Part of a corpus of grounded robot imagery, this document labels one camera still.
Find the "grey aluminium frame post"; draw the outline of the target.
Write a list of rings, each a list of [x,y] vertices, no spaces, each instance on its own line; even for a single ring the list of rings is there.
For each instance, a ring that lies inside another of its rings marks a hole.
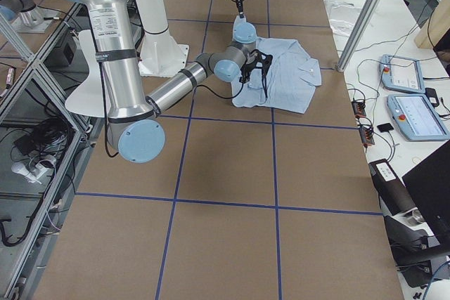
[[[355,26],[350,34],[344,50],[340,56],[336,69],[338,72],[344,72],[345,68],[350,62],[352,55],[356,51],[356,48],[366,30],[369,21],[375,12],[380,0],[366,0],[363,8],[356,20]]]

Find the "blue teach pendant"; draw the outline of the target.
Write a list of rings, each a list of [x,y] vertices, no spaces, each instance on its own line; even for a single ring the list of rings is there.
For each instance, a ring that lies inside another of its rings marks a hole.
[[[380,72],[386,89],[403,93],[425,93],[418,59],[384,54],[380,59]]]
[[[424,94],[391,94],[387,107],[409,141],[447,141],[449,131]]]

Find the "white plastic chair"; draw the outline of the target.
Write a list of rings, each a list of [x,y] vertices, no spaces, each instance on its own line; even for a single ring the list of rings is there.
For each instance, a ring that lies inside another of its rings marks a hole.
[[[65,108],[75,114],[104,118],[101,76],[91,31],[83,30],[78,37],[89,73],[87,78],[68,96]]]

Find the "light blue button shirt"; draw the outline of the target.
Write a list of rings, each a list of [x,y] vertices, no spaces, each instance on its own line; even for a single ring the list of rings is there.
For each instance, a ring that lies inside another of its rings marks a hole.
[[[260,70],[251,71],[249,82],[240,85],[237,64],[228,62],[225,74],[231,82],[233,105],[306,112],[316,87],[321,85],[318,60],[312,58],[295,39],[257,37],[256,48],[273,56],[266,75],[267,91],[263,89]]]

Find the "upper blue teach pendant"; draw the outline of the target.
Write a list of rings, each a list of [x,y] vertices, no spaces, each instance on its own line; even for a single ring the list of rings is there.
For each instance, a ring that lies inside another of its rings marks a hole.
[[[380,72],[386,89],[403,93],[425,93],[418,59],[384,54],[380,59]]]

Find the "black computer monitor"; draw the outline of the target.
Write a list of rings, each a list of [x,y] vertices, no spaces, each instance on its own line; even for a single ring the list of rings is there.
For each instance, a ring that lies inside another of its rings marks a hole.
[[[449,143],[402,177],[409,195],[436,238],[449,242]]]

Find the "lower blue teach pendant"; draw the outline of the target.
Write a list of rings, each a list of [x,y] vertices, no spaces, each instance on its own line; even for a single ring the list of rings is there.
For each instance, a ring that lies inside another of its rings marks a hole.
[[[447,141],[449,131],[424,94],[391,94],[387,107],[409,141]]]

